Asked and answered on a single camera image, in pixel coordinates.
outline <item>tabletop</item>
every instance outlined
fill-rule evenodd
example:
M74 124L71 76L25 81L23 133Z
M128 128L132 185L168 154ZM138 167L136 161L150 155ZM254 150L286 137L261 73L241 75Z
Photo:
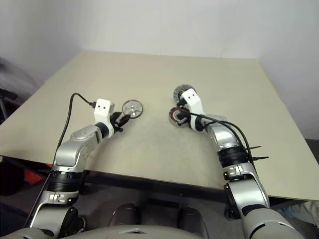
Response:
M136 99L143 114L104 139L87 169L222 189L216 147L203 132L174 127L173 91L192 85L207 114L238 125L269 196L319 200L319 167L274 86L256 59L154 56L82 51L0 125L0 155L52 163L73 92L89 101ZM94 124L93 108L75 99L65 135Z

